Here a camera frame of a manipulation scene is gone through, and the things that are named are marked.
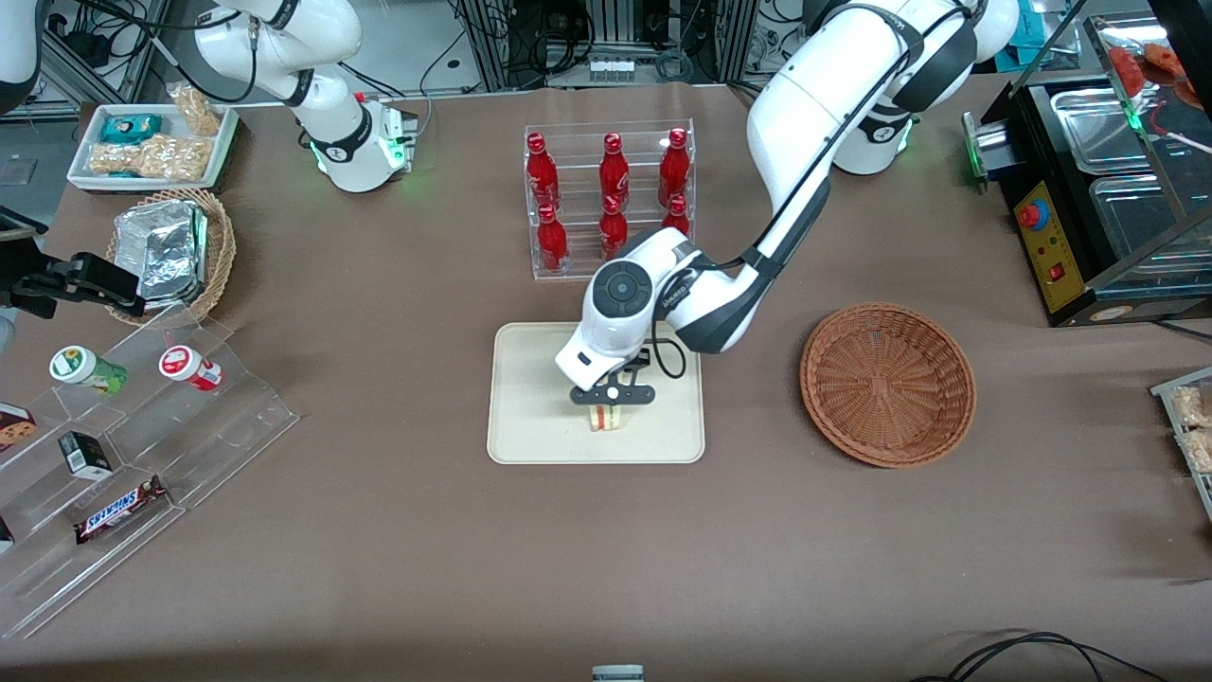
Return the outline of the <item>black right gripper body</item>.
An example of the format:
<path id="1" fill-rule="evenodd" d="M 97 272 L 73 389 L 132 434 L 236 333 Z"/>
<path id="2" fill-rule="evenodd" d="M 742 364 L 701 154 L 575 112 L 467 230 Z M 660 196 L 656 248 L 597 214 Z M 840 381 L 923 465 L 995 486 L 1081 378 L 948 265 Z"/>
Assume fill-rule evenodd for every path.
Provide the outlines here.
<path id="1" fill-rule="evenodd" d="M 42 252 L 2 252 L 1 306 L 53 319 L 72 271 L 72 260 L 50 258 Z"/>

